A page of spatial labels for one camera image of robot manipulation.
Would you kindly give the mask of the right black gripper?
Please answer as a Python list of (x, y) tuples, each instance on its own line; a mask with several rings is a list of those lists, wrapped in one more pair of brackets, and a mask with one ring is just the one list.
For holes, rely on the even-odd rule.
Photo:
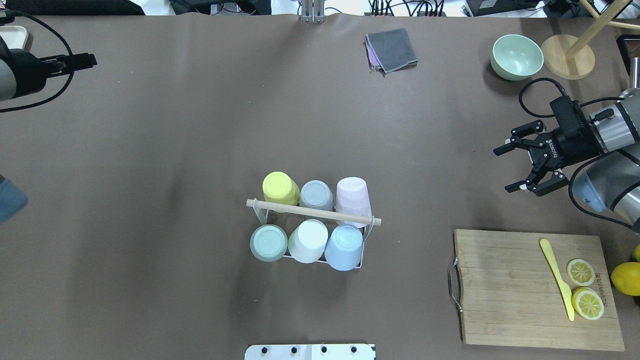
[(508, 184), (504, 187), (507, 193), (528, 191), (535, 196), (545, 196), (558, 191), (570, 183), (558, 169), (603, 154), (594, 122), (585, 116), (578, 101), (560, 96), (551, 101), (550, 107), (558, 122), (557, 129), (543, 132), (545, 125), (541, 120), (531, 121), (512, 129), (505, 144), (494, 148), (493, 153), (498, 157), (515, 149), (530, 151), (534, 168), (550, 174), (550, 178), (544, 181), (526, 179)]

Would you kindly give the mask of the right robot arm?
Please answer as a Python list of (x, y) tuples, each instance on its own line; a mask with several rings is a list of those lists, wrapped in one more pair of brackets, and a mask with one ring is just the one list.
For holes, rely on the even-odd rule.
[(617, 223), (639, 232), (639, 97), (614, 103), (585, 116), (582, 105), (566, 94), (551, 101), (558, 128), (547, 131), (542, 117), (516, 127), (498, 156), (528, 152), (532, 168), (526, 178), (505, 187), (538, 197), (569, 186), (571, 200), (585, 203), (583, 212), (601, 218), (605, 210)]

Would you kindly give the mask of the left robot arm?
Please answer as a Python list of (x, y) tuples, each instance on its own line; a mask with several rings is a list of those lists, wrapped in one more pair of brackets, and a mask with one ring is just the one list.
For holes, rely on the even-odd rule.
[(18, 10), (6, 8), (1, 10), (1, 25), (12, 23), (16, 18), (27, 18), (44, 27), (62, 42), (67, 53), (39, 58), (25, 49), (9, 48), (6, 41), (2, 39), (0, 45), (1, 100), (14, 100), (42, 91), (47, 80), (51, 78), (59, 76), (68, 78), (61, 89), (48, 98), (32, 104), (3, 108), (0, 110), (2, 113), (33, 109), (59, 98), (69, 88), (77, 71), (90, 69), (98, 64), (94, 54), (74, 53), (66, 39), (43, 20)]

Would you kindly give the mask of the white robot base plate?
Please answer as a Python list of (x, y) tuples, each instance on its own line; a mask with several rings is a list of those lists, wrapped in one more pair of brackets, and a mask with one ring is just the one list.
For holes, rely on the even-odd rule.
[(374, 344), (254, 344), (244, 354), (245, 360), (375, 360)]

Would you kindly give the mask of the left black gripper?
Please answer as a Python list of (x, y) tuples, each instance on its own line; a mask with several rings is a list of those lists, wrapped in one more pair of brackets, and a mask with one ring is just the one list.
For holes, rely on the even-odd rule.
[(62, 75), (71, 75), (73, 69), (90, 69), (98, 64), (94, 54), (82, 53), (70, 55), (52, 55), (38, 58), (27, 50), (10, 50), (10, 69), (13, 73), (16, 90), (14, 95), (25, 96), (41, 91), (47, 79)]

